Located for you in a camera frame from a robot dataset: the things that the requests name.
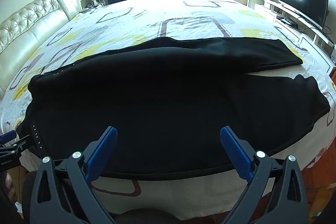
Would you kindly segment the black pants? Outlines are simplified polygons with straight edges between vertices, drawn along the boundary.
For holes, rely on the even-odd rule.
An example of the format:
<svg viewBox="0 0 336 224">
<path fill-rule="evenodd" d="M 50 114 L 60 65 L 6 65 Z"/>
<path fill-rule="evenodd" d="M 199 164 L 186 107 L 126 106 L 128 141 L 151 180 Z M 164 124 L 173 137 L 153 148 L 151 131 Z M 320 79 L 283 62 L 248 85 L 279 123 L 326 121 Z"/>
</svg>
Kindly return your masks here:
<svg viewBox="0 0 336 224">
<path fill-rule="evenodd" d="M 331 107 L 314 77 L 262 76 L 302 64 L 281 40 L 156 38 L 84 57 L 34 76 L 20 137 L 31 152 L 67 158 L 117 130 L 104 175 L 173 180 L 232 169 L 220 142 L 228 126 L 274 155 L 310 133 Z"/>
</svg>

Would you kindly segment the patterned white bed sheet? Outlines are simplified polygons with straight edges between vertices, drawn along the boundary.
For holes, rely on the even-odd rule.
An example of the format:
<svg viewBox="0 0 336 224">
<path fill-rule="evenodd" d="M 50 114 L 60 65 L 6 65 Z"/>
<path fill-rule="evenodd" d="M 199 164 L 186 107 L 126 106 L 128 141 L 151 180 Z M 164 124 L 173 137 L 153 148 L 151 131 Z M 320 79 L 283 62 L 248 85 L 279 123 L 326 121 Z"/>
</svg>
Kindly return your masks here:
<svg viewBox="0 0 336 224">
<path fill-rule="evenodd" d="M 1 133 L 17 128 L 31 102 L 30 79 L 95 53 L 135 46 L 159 37 L 178 40 L 210 37 L 280 39 L 301 66 L 271 71 L 273 76 L 313 76 L 331 110 L 313 130 L 278 157 L 294 154 L 301 168 L 321 163 L 334 145 L 335 85 L 321 61 L 306 46 L 254 10 L 231 0 L 128 0 L 81 11 L 47 39 L 26 61 L 1 96 Z M 140 207 L 166 209 L 180 219 L 205 217 L 230 210 L 245 181 L 235 171 L 175 181 L 129 181 L 101 178 L 96 193 L 111 213 Z"/>
</svg>

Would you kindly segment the white low tv stand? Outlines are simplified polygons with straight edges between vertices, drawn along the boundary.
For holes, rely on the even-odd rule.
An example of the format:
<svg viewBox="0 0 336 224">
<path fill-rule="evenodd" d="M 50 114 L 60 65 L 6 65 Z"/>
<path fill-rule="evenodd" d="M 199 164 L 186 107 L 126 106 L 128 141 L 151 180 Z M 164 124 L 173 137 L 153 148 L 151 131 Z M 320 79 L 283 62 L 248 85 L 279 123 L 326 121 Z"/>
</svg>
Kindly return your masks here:
<svg viewBox="0 0 336 224">
<path fill-rule="evenodd" d="M 264 6 L 255 5 L 255 10 L 259 8 L 262 12 L 266 12 L 274 22 L 285 27 L 295 37 L 300 38 L 306 31 L 314 33 L 313 43 L 320 46 L 328 46 L 333 48 L 335 44 L 324 33 L 323 29 L 315 26 L 308 18 L 299 11 L 286 5 L 285 3 L 274 2 L 271 0 L 261 0 Z"/>
</svg>

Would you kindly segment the person dark trouser knees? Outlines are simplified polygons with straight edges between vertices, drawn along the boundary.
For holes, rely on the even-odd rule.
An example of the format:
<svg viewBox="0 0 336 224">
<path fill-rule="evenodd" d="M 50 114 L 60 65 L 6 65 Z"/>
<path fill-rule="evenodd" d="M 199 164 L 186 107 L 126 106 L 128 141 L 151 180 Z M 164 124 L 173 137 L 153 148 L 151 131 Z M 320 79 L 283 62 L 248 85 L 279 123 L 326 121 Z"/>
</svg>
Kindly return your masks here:
<svg viewBox="0 0 336 224">
<path fill-rule="evenodd" d="M 32 223 L 31 197 L 37 171 L 30 172 L 24 179 L 22 186 L 23 218 L 27 223 Z M 116 217 L 116 223 L 182 223 L 175 216 L 159 210 L 137 209 L 131 210 Z"/>
</svg>

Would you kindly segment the cream tufted leather headboard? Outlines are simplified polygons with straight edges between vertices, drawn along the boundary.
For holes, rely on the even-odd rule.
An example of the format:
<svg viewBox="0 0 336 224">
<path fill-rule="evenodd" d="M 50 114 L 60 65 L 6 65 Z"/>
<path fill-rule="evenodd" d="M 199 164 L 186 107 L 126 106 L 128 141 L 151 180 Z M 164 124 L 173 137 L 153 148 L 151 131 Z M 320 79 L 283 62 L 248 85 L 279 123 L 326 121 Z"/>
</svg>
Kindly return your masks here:
<svg viewBox="0 0 336 224">
<path fill-rule="evenodd" d="M 34 0 L 1 23 L 1 96 L 32 54 L 80 11 L 78 0 Z"/>
</svg>

